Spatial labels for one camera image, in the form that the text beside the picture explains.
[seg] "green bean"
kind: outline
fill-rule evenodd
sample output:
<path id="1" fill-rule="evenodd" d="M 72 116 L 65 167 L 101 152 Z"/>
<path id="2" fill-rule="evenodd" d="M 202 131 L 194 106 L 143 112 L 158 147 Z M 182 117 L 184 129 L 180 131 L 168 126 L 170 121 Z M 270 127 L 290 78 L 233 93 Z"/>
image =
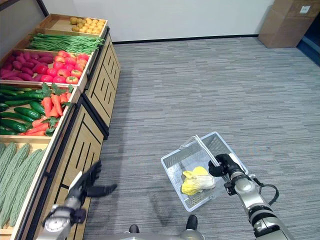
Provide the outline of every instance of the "green bean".
<path id="1" fill-rule="evenodd" d="M 29 49 L 43 51 L 64 50 L 72 53 L 91 54 L 104 43 L 104 39 L 90 36 L 50 35 L 38 33 L 30 40 Z"/>

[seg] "tomato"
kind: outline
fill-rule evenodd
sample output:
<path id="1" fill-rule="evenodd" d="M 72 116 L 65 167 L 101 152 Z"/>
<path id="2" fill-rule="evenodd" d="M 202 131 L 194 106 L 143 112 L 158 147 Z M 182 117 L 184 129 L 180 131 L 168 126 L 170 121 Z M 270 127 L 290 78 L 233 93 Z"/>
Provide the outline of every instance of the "tomato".
<path id="1" fill-rule="evenodd" d="M 54 80 L 54 78 L 50 75 L 43 75 L 41 77 L 41 82 L 43 82 L 43 83 L 52 83 L 53 80 Z"/>
<path id="2" fill-rule="evenodd" d="M 76 60 L 76 63 L 77 64 L 82 64 L 83 65 L 83 68 L 85 68 L 86 64 L 87 64 L 87 60 L 83 59 L 83 58 L 78 58 Z"/>
<path id="3" fill-rule="evenodd" d="M 64 67 L 64 64 L 62 62 L 59 62 L 59 61 L 57 61 L 57 62 L 55 62 L 53 64 L 53 68 L 57 69 L 57 70 L 62 69 L 63 67 Z"/>
<path id="4" fill-rule="evenodd" d="M 78 59 L 84 59 L 86 61 L 88 61 L 88 59 L 89 59 L 89 56 L 85 53 L 80 53 L 80 54 L 78 54 L 77 57 L 78 57 Z"/>
<path id="5" fill-rule="evenodd" d="M 79 78 L 81 78 L 82 72 L 80 72 L 78 70 L 72 70 L 70 75 L 73 77 L 77 77 L 79 79 Z"/>
<path id="6" fill-rule="evenodd" d="M 75 69 L 75 66 L 71 64 L 66 64 L 63 66 L 63 69 L 67 69 L 69 72 L 71 72 L 73 69 Z"/>
<path id="7" fill-rule="evenodd" d="M 46 74 L 54 78 L 55 76 L 57 76 L 57 72 L 58 70 L 55 68 L 48 68 L 48 70 L 46 71 Z"/>
<path id="8" fill-rule="evenodd" d="M 57 75 L 66 78 L 70 76 L 70 72 L 67 69 L 62 68 L 58 70 Z"/>
<path id="9" fill-rule="evenodd" d="M 47 70 L 48 70 L 48 67 L 46 65 L 38 65 L 36 68 L 35 68 L 35 72 L 37 74 L 47 74 Z"/>
<path id="10" fill-rule="evenodd" d="M 76 65 L 76 60 L 72 57 L 66 57 L 65 58 L 65 64 L 71 64 L 71 65 Z"/>
<path id="11" fill-rule="evenodd" d="M 65 63 L 66 62 L 65 58 L 63 56 L 60 56 L 60 55 L 55 56 L 54 61 L 55 62 L 60 62 L 60 63 Z"/>
<path id="12" fill-rule="evenodd" d="M 80 71 L 80 72 L 83 72 L 84 71 L 84 66 L 80 63 L 77 63 L 75 66 L 74 66 L 74 69 Z"/>
<path id="13" fill-rule="evenodd" d="M 65 84 L 66 83 L 66 78 L 64 76 L 55 76 L 53 78 L 53 82 L 56 84 Z"/>
<path id="14" fill-rule="evenodd" d="M 67 84 L 78 84 L 79 79 L 76 76 L 68 76 L 65 80 Z"/>

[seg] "cardboard box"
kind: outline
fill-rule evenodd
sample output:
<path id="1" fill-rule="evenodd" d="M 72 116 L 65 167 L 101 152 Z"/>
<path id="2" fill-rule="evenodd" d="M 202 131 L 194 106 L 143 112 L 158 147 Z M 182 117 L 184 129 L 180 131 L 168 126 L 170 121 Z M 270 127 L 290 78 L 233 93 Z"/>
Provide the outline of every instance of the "cardboard box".
<path id="1" fill-rule="evenodd" d="M 295 48 L 319 12 L 320 0 L 275 0 L 258 39 L 267 48 Z"/>

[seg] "carrot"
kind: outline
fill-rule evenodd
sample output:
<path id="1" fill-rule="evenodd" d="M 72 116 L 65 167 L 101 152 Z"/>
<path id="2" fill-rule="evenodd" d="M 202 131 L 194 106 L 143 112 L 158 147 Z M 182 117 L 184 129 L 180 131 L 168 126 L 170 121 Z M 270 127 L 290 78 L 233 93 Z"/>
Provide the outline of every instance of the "carrot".
<path id="1" fill-rule="evenodd" d="M 69 99 L 70 99 L 70 97 L 71 97 L 71 94 L 72 94 L 72 93 L 69 93 L 69 92 L 66 94 L 66 99 L 67 99 L 68 101 L 69 101 Z"/>
<path id="2" fill-rule="evenodd" d="M 48 128 L 49 128 L 49 123 L 48 122 L 47 123 L 41 123 L 41 125 L 26 131 L 25 135 L 34 134 L 34 133 L 39 132 L 39 131 L 45 131 Z"/>
<path id="3" fill-rule="evenodd" d="M 55 107 L 53 107 L 52 110 L 50 111 L 49 117 L 55 117 L 55 118 L 59 117 L 59 114 L 58 114 L 57 109 Z"/>
<path id="4" fill-rule="evenodd" d="M 46 119 L 47 119 L 47 117 L 44 116 L 44 117 L 42 117 L 41 119 L 34 120 L 34 121 L 32 122 L 32 126 L 33 126 L 34 128 L 36 128 L 37 126 L 39 126 L 40 124 L 42 124 L 42 121 L 44 121 L 44 120 L 46 120 Z"/>
<path id="5" fill-rule="evenodd" d="M 60 97 L 58 95 L 53 95 L 51 97 L 52 103 L 56 109 L 56 112 L 62 116 L 62 108 L 61 108 L 61 104 L 60 104 Z"/>
<path id="6" fill-rule="evenodd" d="M 46 116 L 46 117 L 50 117 L 50 116 L 49 116 L 49 113 L 50 113 L 50 111 L 52 110 L 52 107 L 53 107 L 50 97 L 45 97 L 45 98 L 42 100 L 41 104 L 42 104 L 43 107 L 44 107 L 45 116 Z"/>
<path id="7" fill-rule="evenodd" d="M 41 131 L 37 131 L 34 133 L 30 133 L 30 134 L 26 134 L 26 136 L 45 136 L 46 135 L 46 131 L 45 130 L 41 130 Z"/>
<path id="8" fill-rule="evenodd" d="M 67 94 L 66 93 L 62 93 L 60 95 L 60 103 L 63 104 L 63 103 L 66 103 L 66 102 L 68 102 Z"/>

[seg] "white plastic basket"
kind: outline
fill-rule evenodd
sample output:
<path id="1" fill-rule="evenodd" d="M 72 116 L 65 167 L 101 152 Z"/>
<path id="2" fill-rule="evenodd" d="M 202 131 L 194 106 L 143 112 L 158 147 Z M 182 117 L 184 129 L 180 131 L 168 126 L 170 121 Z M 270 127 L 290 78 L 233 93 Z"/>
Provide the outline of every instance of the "white plastic basket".
<path id="1" fill-rule="evenodd" d="M 232 159 L 238 161 L 245 174 L 249 173 L 246 166 L 236 156 L 231 147 L 223 140 L 219 133 L 215 131 L 201 138 L 197 135 L 192 136 L 181 145 L 179 149 L 161 158 L 164 170 L 188 212 L 192 212 L 207 201 L 213 200 L 225 192 L 224 183 L 228 180 L 228 177 L 215 177 L 215 188 L 204 189 L 202 192 L 198 192 L 193 196 L 188 196 L 181 192 L 181 186 L 184 182 L 182 177 L 183 171 L 192 171 L 198 166 L 202 166 L 208 171 L 209 161 L 212 161 L 215 166 L 219 166 L 219 163 L 214 157 L 219 154 L 233 154 Z"/>

